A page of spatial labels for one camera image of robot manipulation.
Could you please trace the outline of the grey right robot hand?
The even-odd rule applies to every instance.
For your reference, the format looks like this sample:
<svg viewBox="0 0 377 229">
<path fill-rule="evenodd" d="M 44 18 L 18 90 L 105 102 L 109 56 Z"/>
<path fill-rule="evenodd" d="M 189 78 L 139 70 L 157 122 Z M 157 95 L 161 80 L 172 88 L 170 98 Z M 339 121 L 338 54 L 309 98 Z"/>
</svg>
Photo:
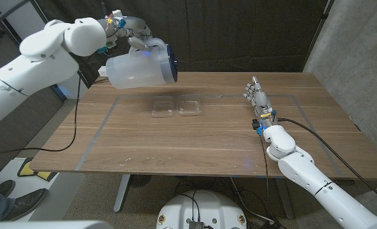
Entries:
<svg viewBox="0 0 377 229">
<path fill-rule="evenodd" d="M 262 136 L 265 129 L 276 124 L 277 112 L 272 108 L 271 101 L 256 76 L 252 77 L 252 83 L 246 85 L 243 96 L 251 103 L 256 114 L 252 128 Z"/>
</svg>

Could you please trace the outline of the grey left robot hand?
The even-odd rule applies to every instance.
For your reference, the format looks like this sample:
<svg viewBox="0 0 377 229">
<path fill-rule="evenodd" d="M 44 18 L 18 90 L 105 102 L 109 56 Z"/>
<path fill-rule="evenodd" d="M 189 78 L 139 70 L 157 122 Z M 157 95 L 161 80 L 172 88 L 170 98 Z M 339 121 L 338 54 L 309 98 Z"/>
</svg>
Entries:
<svg viewBox="0 0 377 229">
<path fill-rule="evenodd" d="M 128 44 L 137 50 L 150 51 L 150 47 L 145 43 L 153 37 L 146 22 L 137 17 L 125 16 L 121 10 L 114 10 L 105 17 L 103 25 L 107 41 L 106 48 L 111 49 L 116 46 L 118 38 L 127 38 Z"/>
</svg>

